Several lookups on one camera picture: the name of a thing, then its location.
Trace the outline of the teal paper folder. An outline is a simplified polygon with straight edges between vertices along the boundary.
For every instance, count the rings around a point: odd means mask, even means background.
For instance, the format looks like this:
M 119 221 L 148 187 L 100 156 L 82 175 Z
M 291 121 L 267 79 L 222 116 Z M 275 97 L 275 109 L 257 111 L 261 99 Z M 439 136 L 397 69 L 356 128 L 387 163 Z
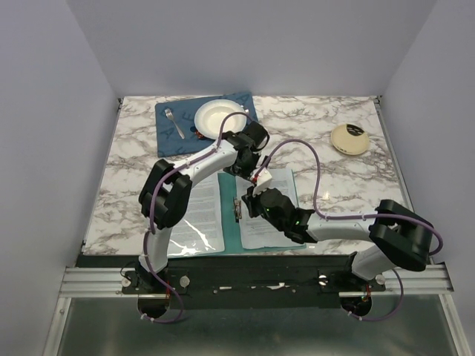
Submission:
M 235 222 L 233 198 L 238 199 L 246 192 L 250 183 L 226 173 L 216 173 L 220 187 L 221 222 L 224 254 L 248 254 L 274 251 L 300 250 L 306 248 L 284 236 L 261 217 L 250 218 L 248 210 L 242 207 L 242 219 Z

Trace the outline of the single printed paper sheet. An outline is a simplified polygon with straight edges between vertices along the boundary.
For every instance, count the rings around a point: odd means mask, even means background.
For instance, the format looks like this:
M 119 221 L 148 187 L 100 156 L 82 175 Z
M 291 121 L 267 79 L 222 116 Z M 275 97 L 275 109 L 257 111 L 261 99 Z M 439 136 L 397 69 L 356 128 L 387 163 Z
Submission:
M 225 249 L 217 174 L 191 190 L 188 210 L 173 227 L 168 257 L 217 254 Z

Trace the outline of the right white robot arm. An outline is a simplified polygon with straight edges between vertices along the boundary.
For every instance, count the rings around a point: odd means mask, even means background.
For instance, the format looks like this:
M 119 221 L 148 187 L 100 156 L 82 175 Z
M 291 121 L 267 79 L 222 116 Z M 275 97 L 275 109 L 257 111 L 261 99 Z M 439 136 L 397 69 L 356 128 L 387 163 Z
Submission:
M 251 218 L 261 217 L 294 243 L 358 240 L 373 244 L 350 257 L 341 273 L 343 285 L 359 290 L 377 275 L 396 267 L 424 271 L 430 255 L 434 227 L 393 200 L 382 200 L 374 214 L 328 215 L 297 208 L 276 188 L 242 196 Z

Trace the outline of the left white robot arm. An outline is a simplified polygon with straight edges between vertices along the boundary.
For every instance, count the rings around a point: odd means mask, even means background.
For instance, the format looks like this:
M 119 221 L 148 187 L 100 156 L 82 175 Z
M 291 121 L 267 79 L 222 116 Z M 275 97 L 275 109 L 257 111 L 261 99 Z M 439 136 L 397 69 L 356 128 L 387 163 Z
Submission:
M 258 166 L 261 150 L 269 141 L 267 130 L 258 122 L 251 122 L 243 131 L 220 132 L 209 147 L 176 162 L 157 161 L 139 195 L 141 213 L 148 218 L 142 254 L 134 267 L 134 274 L 125 275 L 123 287 L 127 293 L 146 294 L 173 291 L 166 281 L 167 250 L 173 227 L 181 221 L 189 206 L 191 190 L 218 171 L 240 177 L 252 184 L 250 197 L 265 191 L 272 177 L 266 168 Z

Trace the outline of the metal folder clip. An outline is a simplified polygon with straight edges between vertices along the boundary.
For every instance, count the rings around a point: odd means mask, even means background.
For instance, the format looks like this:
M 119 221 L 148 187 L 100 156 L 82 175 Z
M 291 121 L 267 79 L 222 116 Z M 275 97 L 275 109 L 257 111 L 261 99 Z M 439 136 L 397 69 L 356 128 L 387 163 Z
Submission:
M 235 217 L 235 222 L 239 223 L 242 219 L 242 205 L 241 200 L 237 197 L 233 198 L 233 214 Z

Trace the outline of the white round bowl plate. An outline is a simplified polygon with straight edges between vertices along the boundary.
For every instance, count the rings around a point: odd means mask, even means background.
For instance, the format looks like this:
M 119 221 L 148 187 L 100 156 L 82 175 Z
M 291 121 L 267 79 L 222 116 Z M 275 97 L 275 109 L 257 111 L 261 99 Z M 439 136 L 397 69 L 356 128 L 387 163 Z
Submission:
M 217 139 L 223 120 L 231 113 L 237 112 L 226 120 L 223 132 L 242 131 L 246 126 L 244 109 L 229 99 L 215 99 L 201 105 L 194 117 L 194 126 L 206 138 Z

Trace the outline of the small red dark object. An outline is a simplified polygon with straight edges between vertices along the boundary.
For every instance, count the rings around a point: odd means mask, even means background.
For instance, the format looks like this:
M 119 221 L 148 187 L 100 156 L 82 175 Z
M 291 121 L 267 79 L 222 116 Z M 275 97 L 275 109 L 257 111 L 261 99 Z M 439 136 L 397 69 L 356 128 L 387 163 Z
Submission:
M 191 127 L 191 128 L 190 128 L 190 131 L 191 131 L 199 140 L 203 140 L 203 139 L 206 138 L 204 135 L 202 135 L 201 132 L 199 132 L 198 129 L 196 129 L 196 127 Z

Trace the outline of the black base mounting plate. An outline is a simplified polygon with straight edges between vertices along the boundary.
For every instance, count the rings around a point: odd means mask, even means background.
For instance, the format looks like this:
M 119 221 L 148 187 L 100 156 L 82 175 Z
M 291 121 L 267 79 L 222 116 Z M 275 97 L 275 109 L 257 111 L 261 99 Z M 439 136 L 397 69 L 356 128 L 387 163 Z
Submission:
M 353 255 L 236 255 L 170 259 L 161 281 L 136 256 L 79 256 L 80 268 L 118 268 L 121 293 L 138 297 L 144 309 L 337 309 L 384 284 L 350 271 Z

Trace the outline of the blue cloth placemat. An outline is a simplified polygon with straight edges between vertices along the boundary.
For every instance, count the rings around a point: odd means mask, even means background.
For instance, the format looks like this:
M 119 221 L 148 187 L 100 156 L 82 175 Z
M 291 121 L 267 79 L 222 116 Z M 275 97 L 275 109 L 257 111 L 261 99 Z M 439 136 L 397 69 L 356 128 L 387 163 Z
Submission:
M 157 155 L 160 158 L 193 154 L 210 146 L 217 138 L 223 118 L 224 131 L 239 132 L 258 119 L 252 93 L 243 91 L 221 96 L 181 99 L 155 105 Z

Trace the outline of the silver fork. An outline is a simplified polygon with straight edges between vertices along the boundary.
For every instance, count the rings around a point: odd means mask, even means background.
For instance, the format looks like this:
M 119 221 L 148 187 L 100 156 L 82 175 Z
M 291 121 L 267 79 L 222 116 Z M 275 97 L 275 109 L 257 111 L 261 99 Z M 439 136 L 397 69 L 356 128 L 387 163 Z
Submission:
M 179 134 L 180 138 L 181 138 L 181 139 L 185 139 L 185 138 L 186 138 L 186 137 L 185 137 L 185 134 L 183 133 L 183 131 L 181 130 L 181 128 L 180 128 L 179 125 L 177 124 L 177 122 L 176 122 L 176 120 L 175 120 L 175 118 L 174 118 L 174 115 L 173 115 L 173 113 L 171 112 L 171 109 L 170 109 L 170 108 L 166 108 L 166 109 L 165 109 L 165 114 L 166 114 L 167 119 L 170 120 L 170 121 L 174 124 L 174 126 L 175 126 L 175 128 L 176 128 L 176 130 L 177 130 L 177 133 Z

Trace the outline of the beige small dish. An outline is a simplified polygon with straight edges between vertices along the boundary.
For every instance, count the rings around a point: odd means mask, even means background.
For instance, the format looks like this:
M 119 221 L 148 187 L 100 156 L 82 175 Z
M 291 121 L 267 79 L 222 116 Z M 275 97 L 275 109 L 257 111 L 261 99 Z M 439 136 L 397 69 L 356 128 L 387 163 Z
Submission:
M 358 156 L 370 147 L 368 133 L 359 126 L 343 124 L 334 128 L 330 140 L 335 149 L 343 154 Z

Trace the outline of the aluminium rail frame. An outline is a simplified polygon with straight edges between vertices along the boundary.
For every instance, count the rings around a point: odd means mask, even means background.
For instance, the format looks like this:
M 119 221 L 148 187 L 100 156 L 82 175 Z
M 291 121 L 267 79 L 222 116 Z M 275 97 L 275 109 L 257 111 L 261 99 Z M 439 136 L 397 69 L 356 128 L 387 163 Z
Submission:
M 62 276 L 46 355 L 469 355 L 446 266 L 400 271 L 373 295 L 373 322 L 340 309 L 187 310 L 179 323 L 142 320 L 122 292 L 130 255 L 79 255 Z

